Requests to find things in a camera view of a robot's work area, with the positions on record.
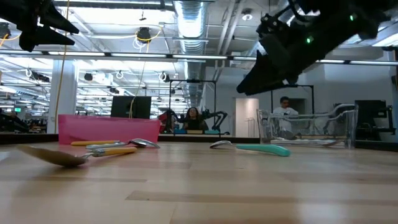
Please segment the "teal spoon handle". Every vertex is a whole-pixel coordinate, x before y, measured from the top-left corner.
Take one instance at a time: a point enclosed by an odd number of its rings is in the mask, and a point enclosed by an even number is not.
[[[282,146],[276,146],[271,144],[238,144],[236,145],[236,148],[249,151],[272,153],[277,156],[290,156],[290,150]]]

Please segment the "table surface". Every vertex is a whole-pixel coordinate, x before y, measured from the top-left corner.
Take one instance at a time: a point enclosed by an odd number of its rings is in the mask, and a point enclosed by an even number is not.
[[[290,157],[277,157],[206,143],[160,145],[76,169],[1,146],[0,222],[398,223],[394,152],[290,147]]]

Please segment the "woman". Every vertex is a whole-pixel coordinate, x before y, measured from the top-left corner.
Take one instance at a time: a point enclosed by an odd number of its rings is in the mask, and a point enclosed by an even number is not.
[[[202,120],[198,109],[192,107],[187,111],[187,116],[185,117],[184,127],[185,130],[202,130],[207,131],[209,127],[206,122]]]

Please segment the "man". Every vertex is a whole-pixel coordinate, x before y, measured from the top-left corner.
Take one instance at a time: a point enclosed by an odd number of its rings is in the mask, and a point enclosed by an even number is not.
[[[299,112],[289,107],[289,97],[287,96],[283,96],[282,98],[280,98],[280,107],[275,108],[272,113],[282,116],[299,115]],[[280,119],[279,126],[282,129],[281,131],[292,132],[292,125],[286,120]]]

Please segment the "yellow handle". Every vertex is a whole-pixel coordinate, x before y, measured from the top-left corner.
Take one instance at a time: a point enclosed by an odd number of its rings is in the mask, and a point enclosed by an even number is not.
[[[136,147],[118,147],[105,150],[104,156],[112,156],[118,154],[134,153],[137,151]]]
[[[119,141],[109,140],[109,141],[77,141],[70,143],[71,146],[89,146],[92,144],[113,144]]]

